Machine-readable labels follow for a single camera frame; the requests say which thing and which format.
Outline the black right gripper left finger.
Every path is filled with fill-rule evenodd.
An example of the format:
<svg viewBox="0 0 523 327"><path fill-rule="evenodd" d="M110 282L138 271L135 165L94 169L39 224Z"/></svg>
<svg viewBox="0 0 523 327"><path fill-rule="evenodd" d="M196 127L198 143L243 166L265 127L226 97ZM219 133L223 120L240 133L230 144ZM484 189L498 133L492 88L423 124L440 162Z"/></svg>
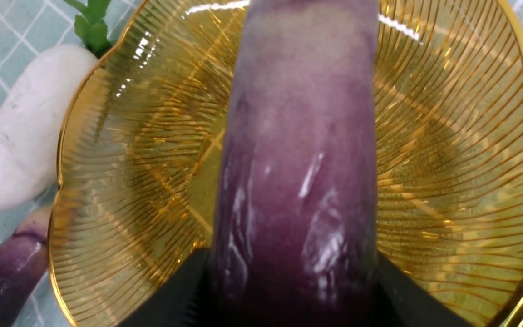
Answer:
<svg viewBox="0 0 523 327"><path fill-rule="evenodd" d="M208 248L197 248L120 327L209 327Z"/></svg>

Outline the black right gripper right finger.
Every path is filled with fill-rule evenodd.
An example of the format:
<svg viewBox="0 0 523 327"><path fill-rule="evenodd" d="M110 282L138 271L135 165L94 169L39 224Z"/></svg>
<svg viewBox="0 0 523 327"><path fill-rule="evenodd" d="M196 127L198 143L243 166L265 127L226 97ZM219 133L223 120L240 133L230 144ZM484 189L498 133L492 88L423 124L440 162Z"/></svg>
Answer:
<svg viewBox="0 0 523 327"><path fill-rule="evenodd" d="M376 327L470 327L381 252L375 289Z"/></svg>

